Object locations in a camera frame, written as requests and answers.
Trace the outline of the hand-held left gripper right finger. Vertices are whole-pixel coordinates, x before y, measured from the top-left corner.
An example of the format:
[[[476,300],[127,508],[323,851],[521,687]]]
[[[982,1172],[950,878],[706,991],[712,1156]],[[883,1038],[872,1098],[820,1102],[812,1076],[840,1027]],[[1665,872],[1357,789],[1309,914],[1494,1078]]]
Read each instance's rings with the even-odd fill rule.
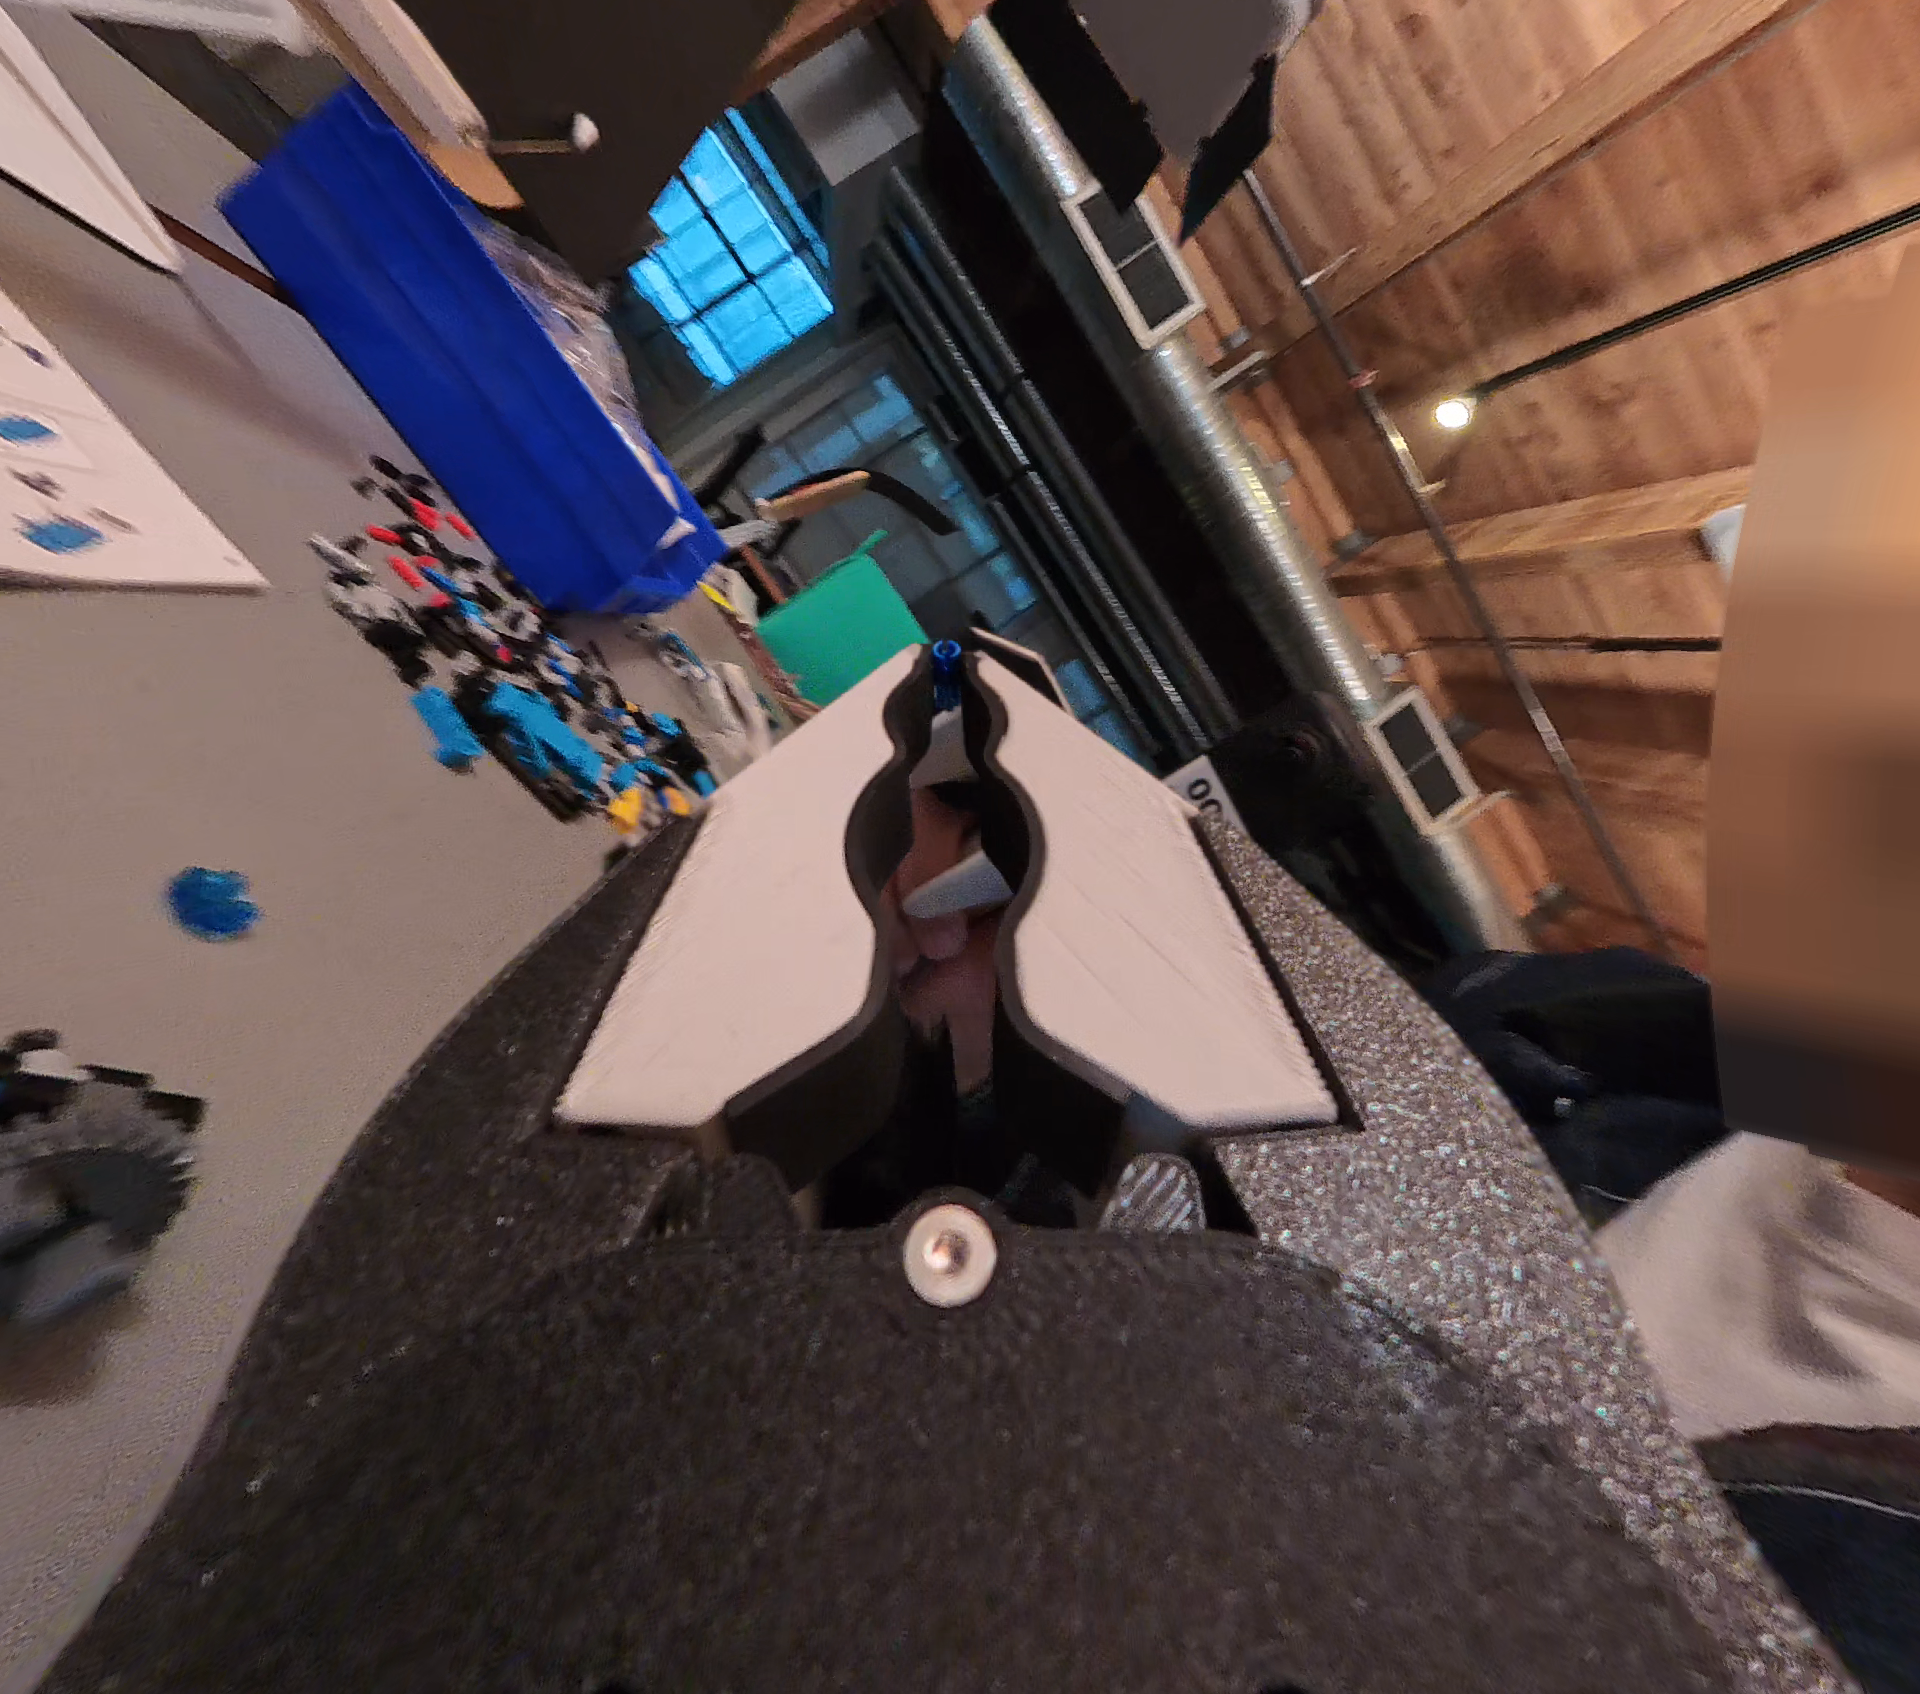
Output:
[[[1001,879],[992,1083],[1036,1135],[1338,1122],[1338,1096],[1195,820],[992,656],[966,657],[977,839]]]

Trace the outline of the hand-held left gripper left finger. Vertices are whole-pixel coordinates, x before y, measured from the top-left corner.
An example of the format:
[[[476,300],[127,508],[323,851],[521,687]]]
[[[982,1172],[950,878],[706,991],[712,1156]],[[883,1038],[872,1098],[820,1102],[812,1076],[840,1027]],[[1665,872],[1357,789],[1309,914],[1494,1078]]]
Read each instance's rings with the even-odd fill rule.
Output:
[[[928,650],[892,656],[691,823],[554,1103],[698,1152],[853,1152],[899,1096],[899,925]]]

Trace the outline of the grey gear brick assembly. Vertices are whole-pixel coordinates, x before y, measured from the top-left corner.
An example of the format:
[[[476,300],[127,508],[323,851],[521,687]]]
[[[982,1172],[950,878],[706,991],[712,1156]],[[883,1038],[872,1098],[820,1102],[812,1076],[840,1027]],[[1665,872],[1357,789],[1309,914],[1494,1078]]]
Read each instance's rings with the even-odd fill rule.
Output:
[[[178,1224],[201,1096],[74,1062],[54,1030],[2,1042],[2,1322],[40,1327],[116,1298]]]

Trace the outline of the grey desk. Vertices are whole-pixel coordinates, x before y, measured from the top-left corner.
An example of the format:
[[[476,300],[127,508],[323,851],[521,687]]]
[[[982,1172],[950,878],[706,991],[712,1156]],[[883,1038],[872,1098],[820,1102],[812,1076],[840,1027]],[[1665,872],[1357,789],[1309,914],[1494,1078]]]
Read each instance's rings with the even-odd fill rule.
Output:
[[[205,1103],[193,1195],[118,1300],[4,1338],[4,1689],[31,1689],[166,1499],[354,1135],[593,883],[602,823],[439,768],[323,601],[389,428],[292,309],[4,186],[4,290],[266,577],[257,594],[4,594],[4,1032]],[[248,937],[179,930],[186,866]]]

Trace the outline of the white desk lamp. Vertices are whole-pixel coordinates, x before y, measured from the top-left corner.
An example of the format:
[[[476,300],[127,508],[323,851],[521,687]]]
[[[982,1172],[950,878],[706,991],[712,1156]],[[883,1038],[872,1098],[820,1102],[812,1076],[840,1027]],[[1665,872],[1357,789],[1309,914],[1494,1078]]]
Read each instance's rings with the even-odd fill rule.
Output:
[[[57,9],[292,53],[313,53],[323,46],[292,0],[2,1],[4,179],[135,262],[170,275],[179,271],[179,242],[137,193],[57,73],[12,17],[12,7]]]

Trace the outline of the metal conduit pipe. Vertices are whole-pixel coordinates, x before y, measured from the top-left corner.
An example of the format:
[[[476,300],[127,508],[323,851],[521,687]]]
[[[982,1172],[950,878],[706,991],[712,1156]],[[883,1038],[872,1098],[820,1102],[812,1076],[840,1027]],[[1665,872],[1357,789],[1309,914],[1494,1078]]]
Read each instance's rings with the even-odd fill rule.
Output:
[[[1398,481],[1402,484],[1404,494],[1428,535],[1428,541],[1437,551],[1444,573],[1451,582],[1458,601],[1461,601],[1479,642],[1491,654],[1508,692],[1516,697],[1523,720],[1531,727],[1531,733],[1542,747],[1562,787],[1562,793],[1567,797],[1571,812],[1591,842],[1593,851],[1613,890],[1617,890],[1633,920],[1639,922],[1649,948],[1663,960],[1675,961],[1667,927],[1655,914],[1651,901],[1622,855],[1616,835],[1602,816],[1593,795],[1589,793],[1557,724],[1547,713],[1546,702],[1540,697],[1534,681],[1519,665],[1519,657],[1512,639],[1494,619],[1494,613],[1484,601],[1474,573],[1453,545],[1435,500],[1428,489],[1428,480],[1419,470],[1412,444],[1398,422],[1381,405],[1379,391],[1376,388],[1376,374],[1360,363],[1345,333],[1335,323],[1335,315],[1324,302],[1319,290],[1307,273],[1307,267],[1295,252],[1275,204],[1261,187],[1257,172],[1241,170],[1238,186],[1260,217],[1260,226],[1263,228],[1279,266],[1284,266],[1300,306],[1307,311],[1309,323],[1325,345],[1334,365],[1341,374],[1355,408],[1364,414],[1381,450],[1388,454]]]

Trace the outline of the black ceiling pipes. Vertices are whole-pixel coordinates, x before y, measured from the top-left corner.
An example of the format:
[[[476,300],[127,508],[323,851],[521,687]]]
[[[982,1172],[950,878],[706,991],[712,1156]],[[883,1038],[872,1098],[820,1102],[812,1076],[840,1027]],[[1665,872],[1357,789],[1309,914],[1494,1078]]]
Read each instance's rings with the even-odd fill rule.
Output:
[[[863,266],[929,384],[935,430],[1133,736],[1162,770],[1201,756],[1231,727],[1227,695],[911,170],[881,175]]]

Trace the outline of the wood topped black stand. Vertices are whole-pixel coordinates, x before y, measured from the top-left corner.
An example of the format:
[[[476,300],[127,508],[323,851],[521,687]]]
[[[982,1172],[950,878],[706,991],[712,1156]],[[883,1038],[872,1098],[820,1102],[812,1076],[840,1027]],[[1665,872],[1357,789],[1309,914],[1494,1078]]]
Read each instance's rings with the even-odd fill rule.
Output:
[[[885,501],[935,538],[957,532],[957,521],[942,505],[904,480],[869,466],[807,475],[771,497],[757,497],[754,511],[757,519],[779,529],[863,495]]]

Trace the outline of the blue translucent round plate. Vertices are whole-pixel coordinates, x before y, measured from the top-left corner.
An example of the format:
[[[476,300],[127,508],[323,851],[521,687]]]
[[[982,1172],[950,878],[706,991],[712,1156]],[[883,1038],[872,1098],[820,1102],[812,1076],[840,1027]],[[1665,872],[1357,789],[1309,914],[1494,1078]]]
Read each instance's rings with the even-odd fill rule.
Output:
[[[201,941],[248,937],[260,925],[260,906],[245,874],[228,867],[186,866],[164,885],[170,920]]]

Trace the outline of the blue plastic bin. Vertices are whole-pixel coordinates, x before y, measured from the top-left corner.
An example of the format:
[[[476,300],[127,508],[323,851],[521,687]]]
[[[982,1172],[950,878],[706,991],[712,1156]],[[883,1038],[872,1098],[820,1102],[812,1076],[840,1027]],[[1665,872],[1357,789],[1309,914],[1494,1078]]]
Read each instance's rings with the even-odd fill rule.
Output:
[[[564,357],[484,217],[356,82],[293,121],[219,211],[540,603],[649,616],[721,561],[698,500]]]

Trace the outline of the person's white shirt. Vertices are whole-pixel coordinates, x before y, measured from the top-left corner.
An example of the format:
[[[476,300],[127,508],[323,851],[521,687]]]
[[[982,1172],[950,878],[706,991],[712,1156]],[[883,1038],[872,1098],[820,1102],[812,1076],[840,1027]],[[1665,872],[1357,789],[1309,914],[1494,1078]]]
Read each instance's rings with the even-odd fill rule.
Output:
[[[1917,1425],[1915,1179],[1738,1131],[1595,1236],[1677,1432]]]

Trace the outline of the blue lit window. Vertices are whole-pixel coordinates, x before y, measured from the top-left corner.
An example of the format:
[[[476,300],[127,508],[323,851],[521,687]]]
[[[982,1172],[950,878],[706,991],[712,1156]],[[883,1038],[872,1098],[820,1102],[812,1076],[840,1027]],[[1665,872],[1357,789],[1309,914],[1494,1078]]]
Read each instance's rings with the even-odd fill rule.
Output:
[[[662,394],[695,404],[824,331],[835,311],[822,231],[750,117],[730,108],[656,195],[628,267],[628,342]]]

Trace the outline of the instruction booklet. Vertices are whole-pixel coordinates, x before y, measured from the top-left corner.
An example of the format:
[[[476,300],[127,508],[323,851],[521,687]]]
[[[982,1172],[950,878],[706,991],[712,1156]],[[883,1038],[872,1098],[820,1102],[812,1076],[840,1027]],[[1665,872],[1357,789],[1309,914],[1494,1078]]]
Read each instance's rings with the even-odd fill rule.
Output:
[[[269,586],[7,295],[2,582],[199,594]]]

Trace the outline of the white duct vent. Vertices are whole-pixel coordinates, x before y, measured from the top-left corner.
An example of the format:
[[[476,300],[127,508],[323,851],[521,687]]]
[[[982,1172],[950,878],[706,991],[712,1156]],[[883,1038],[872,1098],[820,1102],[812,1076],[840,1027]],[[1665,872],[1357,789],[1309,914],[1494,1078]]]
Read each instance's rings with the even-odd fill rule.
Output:
[[[1201,315],[1187,263],[1141,195],[1117,205],[1094,179],[1064,201],[1064,214],[1135,348],[1154,352]]]
[[[1418,834],[1448,834],[1484,804],[1485,793],[1421,687],[1392,693],[1360,731]]]

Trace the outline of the silver ventilation duct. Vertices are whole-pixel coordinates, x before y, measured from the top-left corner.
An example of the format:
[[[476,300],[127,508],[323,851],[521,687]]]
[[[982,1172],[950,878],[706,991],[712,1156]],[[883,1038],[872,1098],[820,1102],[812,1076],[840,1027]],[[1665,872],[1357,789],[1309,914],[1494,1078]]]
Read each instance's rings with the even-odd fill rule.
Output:
[[[942,96],[1260,639],[1303,695],[1307,722],[1324,722],[1368,780],[1371,822],[1448,946],[1523,949],[1516,903],[1477,850],[1469,820],[1428,837],[1381,778],[1361,725],[1398,690],[1334,598],[1187,331],[1141,352],[1113,311],[1064,214],[1064,201],[1094,175],[989,16],[973,16],[959,32]]]

